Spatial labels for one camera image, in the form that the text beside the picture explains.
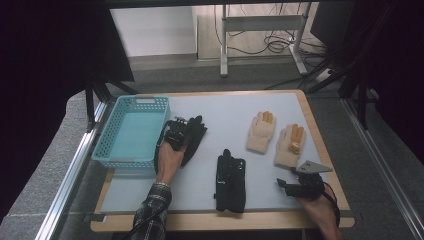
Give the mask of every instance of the basket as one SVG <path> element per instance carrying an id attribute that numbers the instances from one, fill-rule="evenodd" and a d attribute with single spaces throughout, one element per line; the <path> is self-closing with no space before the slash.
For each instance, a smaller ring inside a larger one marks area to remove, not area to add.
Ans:
<path id="1" fill-rule="evenodd" d="M 156 142 L 169 115 L 167 97 L 119 97 L 92 159 L 107 168 L 154 168 Z"/>

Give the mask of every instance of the plaid sleeve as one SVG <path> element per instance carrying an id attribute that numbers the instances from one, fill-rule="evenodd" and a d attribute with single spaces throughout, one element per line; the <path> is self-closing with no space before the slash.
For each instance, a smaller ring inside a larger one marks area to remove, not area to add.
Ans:
<path id="1" fill-rule="evenodd" d="M 150 188 L 146 200 L 141 203 L 140 208 L 134 216 L 134 226 L 143 222 L 144 219 L 152 216 L 152 214 L 165 209 L 158 216 L 154 217 L 149 222 L 145 223 L 131 239 L 133 240 L 159 240 L 165 239 L 165 223 L 168 206 L 171 203 L 172 194 L 171 188 L 168 185 L 154 183 Z"/>

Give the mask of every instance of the gray carpet floor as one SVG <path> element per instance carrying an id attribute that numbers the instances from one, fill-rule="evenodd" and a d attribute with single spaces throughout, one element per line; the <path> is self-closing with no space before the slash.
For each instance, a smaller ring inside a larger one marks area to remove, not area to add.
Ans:
<path id="1" fill-rule="evenodd" d="M 217 62 L 173 61 L 162 65 L 158 62 L 132 61 L 136 82 L 128 85 L 143 93 L 262 90 L 299 77 L 288 58 L 234 60 L 230 63 L 229 77 L 224 79 L 219 77 Z M 299 84 L 299 80 L 289 81 L 273 89 L 294 89 Z M 355 226 L 342 229 L 345 239 L 415 239 L 338 98 L 339 86 L 335 82 L 307 98 L 355 216 Z M 114 95 L 125 94 L 113 86 L 109 88 Z M 0 239 L 34 239 L 78 148 L 86 123 L 85 95 L 80 93 L 68 101 L 61 128 L 0 226 Z M 423 215 L 424 190 L 420 186 L 424 167 L 372 104 L 368 105 L 367 123 L 400 185 Z M 97 162 L 85 162 L 54 239 L 118 239 L 119 234 L 92 232 L 87 218 L 94 211 L 105 174 L 106 169 Z M 263 234 L 266 239 L 281 239 L 280 232 Z M 199 239 L 202 235 L 171 234 L 170 237 Z M 219 237 L 226 239 L 225 233 Z"/>

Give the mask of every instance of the person's left hand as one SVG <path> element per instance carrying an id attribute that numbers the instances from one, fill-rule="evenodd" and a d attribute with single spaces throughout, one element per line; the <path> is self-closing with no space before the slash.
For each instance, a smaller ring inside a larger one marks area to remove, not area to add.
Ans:
<path id="1" fill-rule="evenodd" d="M 158 173 L 156 181 L 170 185 L 172 179 L 184 158 L 186 147 L 174 151 L 168 142 L 163 142 L 159 148 Z"/>

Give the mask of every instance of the beige glove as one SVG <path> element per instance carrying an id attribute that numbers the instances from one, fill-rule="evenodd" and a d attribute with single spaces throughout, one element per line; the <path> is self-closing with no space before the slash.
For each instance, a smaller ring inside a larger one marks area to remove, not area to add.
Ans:
<path id="1" fill-rule="evenodd" d="M 297 124 L 289 124 L 280 131 L 274 164 L 286 168 L 297 167 L 297 160 L 302 155 L 306 131 Z"/>
<path id="2" fill-rule="evenodd" d="M 276 121 L 272 113 L 268 111 L 264 113 L 259 112 L 253 118 L 252 125 L 249 129 L 247 149 L 265 154 L 268 149 L 268 143 L 274 134 Z"/>

